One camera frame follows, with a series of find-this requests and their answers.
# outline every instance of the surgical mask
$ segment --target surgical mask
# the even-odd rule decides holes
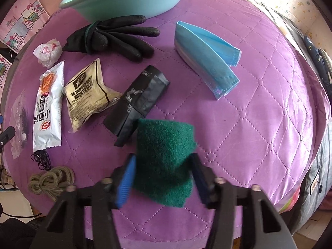
[[[175,48],[182,59],[203,79],[218,100],[239,83],[229,66],[236,66],[241,50],[215,34],[178,21]]]

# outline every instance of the crumpled tissue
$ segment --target crumpled tissue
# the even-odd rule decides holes
[[[39,45],[34,50],[34,55],[38,58],[38,63],[50,69],[60,58],[62,47],[60,42],[55,39]]]

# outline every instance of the hello kitty poster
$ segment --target hello kitty poster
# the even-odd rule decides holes
[[[11,65],[11,62],[9,62],[5,57],[0,54],[0,100],[3,87],[6,81],[7,72]]]
[[[18,53],[48,19],[38,0],[17,0],[0,24],[0,41]]]

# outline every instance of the screw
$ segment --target screw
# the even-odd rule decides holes
[[[226,180],[225,180],[224,178],[222,178],[222,177],[216,177],[216,178],[215,178],[215,182],[216,182],[217,184],[225,184],[225,183],[226,183]]]
[[[104,178],[100,181],[102,184],[111,184],[113,182],[112,178]]]
[[[76,186],[75,185],[69,185],[66,189],[67,192],[74,192],[76,190]]]
[[[256,192],[262,191],[261,187],[258,184],[253,184],[251,189]]]

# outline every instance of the dark blue fabric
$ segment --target dark blue fabric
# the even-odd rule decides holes
[[[315,45],[306,35],[304,36],[304,44],[316,66],[319,77],[322,80],[322,85],[329,98],[330,104],[332,104],[332,84],[330,83],[330,78],[328,75],[329,69],[327,67],[327,64],[324,64],[324,60],[322,58],[322,55],[319,53],[319,50],[315,47]]]

